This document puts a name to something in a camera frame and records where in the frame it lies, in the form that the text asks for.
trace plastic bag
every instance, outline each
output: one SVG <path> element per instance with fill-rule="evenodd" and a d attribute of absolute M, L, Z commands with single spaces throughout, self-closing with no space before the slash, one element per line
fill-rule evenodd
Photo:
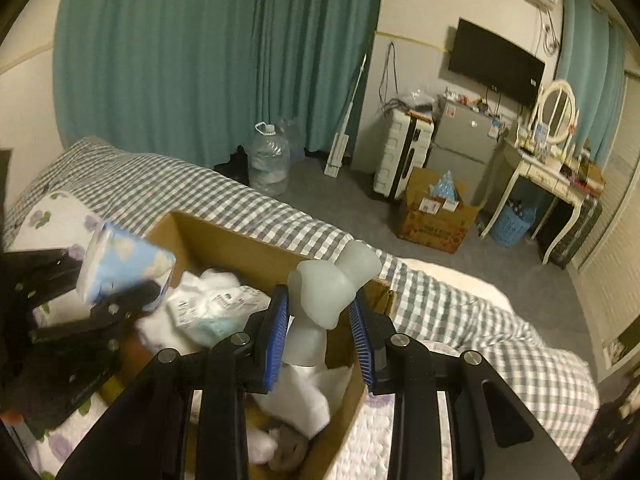
<path fill-rule="evenodd" d="M 429 189 L 433 196 L 439 196 L 445 200 L 451 200 L 453 202 L 457 202 L 459 200 L 456 185 L 453 183 L 453 175 L 450 171 L 447 171 L 447 173 L 441 176 L 435 186 L 433 184 L 430 185 Z"/>
<path fill-rule="evenodd" d="M 404 95 L 402 101 L 416 112 L 431 112 L 436 99 L 427 94 L 426 88 L 418 88 Z"/>
<path fill-rule="evenodd" d="M 176 328 L 207 348 L 242 332 L 252 313 L 269 306 L 270 298 L 262 291 L 247 285 L 233 286 L 228 276 L 208 270 L 198 278 L 184 272 L 180 285 L 167 299 Z M 231 286 L 218 288 L 221 285 Z"/>
<path fill-rule="evenodd" d="M 298 118 L 280 119 L 277 127 L 289 141 L 291 150 L 291 164 L 300 162 L 305 158 L 306 132 Z"/>

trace black television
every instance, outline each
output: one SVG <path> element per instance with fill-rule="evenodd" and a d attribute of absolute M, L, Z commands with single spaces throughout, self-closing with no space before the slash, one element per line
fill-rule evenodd
<path fill-rule="evenodd" d="M 545 63 L 509 40 L 460 18 L 449 70 L 531 107 Z"/>

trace open cardboard box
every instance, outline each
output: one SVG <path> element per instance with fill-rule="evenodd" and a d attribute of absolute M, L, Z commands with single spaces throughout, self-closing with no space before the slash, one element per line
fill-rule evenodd
<path fill-rule="evenodd" d="M 213 267 L 235 272 L 243 283 L 270 295 L 277 284 L 287 283 L 289 272 L 300 261 L 308 259 L 181 212 L 165 215 L 145 238 L 176 256 L 171 286 L 180 282 L 185 270 L 200 274 Z M 395 295 L 386 283 L 371 280 L 364 286 L 364 291 L 369 305 L 375 311 L 390 314 Z M 152 355 L 140 344 L 135 334 L 123 342 L 121 350 L 124 364 L 118 379 L 126 385 L 142 370 Z M 340 316 L 338 326 L 328 333 L 326 364 L 329 368 L 355 365 L 342 406 L 332 417 L 331 423 L 314 439 L 302 468 L 293 473 L 275 473 L 267 466 L 252 465 L 252 479 L 316 480 L 324 478 L 330 470 L 360 409 L 365 391 L 346 311 Z M 264 427 L 267 417 L 258 410 L 255 403 L 247 398 L 245 405 L 247 420 L 258 428 Z M 191 437 L 195 433 L 190 432 L 188 465 L 189 462 L 193 463 L 194 445 Z"/>
<path fill-rule="evenodd" d="M 398 222 L 398 238 L 455 253 L 476 220 L 479 206 L 460 200 L 452 202 L 431 195 L 441 175 L 425 168 L 413 168 L 404 192 Z M 459 194 L 465 189 L 454 179 Z"/>

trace teal curtain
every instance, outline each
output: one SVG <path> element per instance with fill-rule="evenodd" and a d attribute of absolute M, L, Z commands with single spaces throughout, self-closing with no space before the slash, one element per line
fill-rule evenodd
<path fill-rule="evenodd" d="M 606 160 L 623 100 L 625 33 L 591 0 L 563 0 L 562 49 L 556 79 L 567 79 L 580 110 L 576 149 L 589 139 L 599 166 Z"/>
<path fill-rule="evenodd" d="M 253 125 L 300 119 L 328 150 L 380 0 L 61 0 L 58 129 L 202 166 Z"/>

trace black suitcase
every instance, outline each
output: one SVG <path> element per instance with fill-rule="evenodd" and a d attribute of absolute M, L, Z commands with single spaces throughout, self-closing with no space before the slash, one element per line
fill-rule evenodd
<path fill-rule="evenodd" d="M 540 229 L 538 236 L 538 246 L 542 253 L 545 253 L 551 242 L 556 239 L 558 233 L 566 225 L 574 208 L 562 200 L 558 200 L 558 204 L 552 211 L 546 223 Z M 587 195 L 580 208 L 580 216 L 571 230 L 558 242 L 558 245 L 551 251 L 549 261 L 555 263 L 561 268 L 565 268 L 571 259 L 578 252 L 578 249 L 591 232 L 594 224 L 602 213 L 602 205 L 594 196 Z"/>

